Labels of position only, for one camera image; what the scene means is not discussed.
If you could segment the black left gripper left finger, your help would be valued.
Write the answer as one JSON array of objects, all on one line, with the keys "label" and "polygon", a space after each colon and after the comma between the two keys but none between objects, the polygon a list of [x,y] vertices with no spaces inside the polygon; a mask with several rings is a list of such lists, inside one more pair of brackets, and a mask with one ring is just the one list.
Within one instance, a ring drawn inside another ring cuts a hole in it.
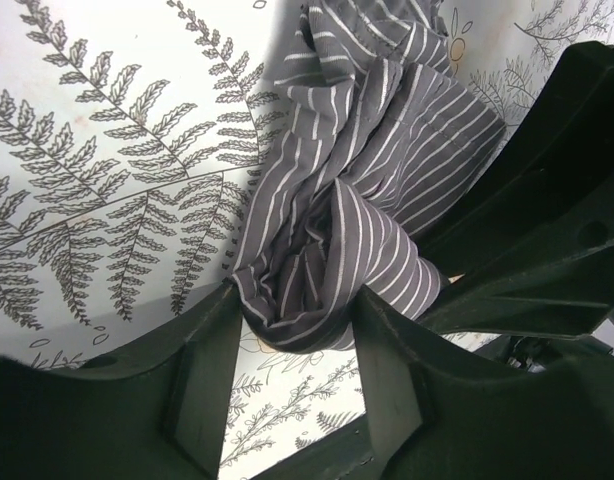
[{"label": "black left gripper left finger", "polygon": [[241,316],[224,283],[78,369],[0,356],[0,479],[214,479]]}]

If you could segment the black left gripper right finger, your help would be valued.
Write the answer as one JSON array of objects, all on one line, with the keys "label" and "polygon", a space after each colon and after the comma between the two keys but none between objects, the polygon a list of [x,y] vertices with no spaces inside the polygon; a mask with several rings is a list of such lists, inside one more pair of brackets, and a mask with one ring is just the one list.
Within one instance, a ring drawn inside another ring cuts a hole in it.
[{"label": "black left gripper right finger", "polygon": [[384,479],[614,479],[614,356],[527,372],[464,350],[369,289],[352,304]]}]

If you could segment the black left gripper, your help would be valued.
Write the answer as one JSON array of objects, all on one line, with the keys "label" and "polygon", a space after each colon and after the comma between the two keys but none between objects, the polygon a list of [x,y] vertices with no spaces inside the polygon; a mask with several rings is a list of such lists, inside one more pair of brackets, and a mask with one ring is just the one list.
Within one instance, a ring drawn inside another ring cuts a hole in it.
[{"label": "black left gripper", "polygon": [[378,480],[368,422],[359,417],[257,474],[253,480]]}]

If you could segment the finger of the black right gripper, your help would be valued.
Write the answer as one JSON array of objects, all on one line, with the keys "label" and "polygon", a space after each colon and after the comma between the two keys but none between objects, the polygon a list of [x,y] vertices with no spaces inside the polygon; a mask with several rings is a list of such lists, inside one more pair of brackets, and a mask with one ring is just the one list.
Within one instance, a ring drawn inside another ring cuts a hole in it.
[{"label": "finger of the black right gripper", "polygon": [[437,333],[576,338],[614,316],[614,45],[564,50],[490,168],[419,248],[455,277],[420,319]]}]

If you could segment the grey striped underwear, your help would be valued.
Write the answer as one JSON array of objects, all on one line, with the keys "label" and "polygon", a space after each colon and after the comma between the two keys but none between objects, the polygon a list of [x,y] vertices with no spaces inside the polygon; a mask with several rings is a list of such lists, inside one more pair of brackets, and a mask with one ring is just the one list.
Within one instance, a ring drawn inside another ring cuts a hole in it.
[{"label": "grey striped underwear", "polygon": [[417,239],[489,166],[503,120],[454,76],[436,1],[311,1],[273,79],[289,117],[234,263],[275,350],[348,350],[368,287],[408,319],[446,285]]}]

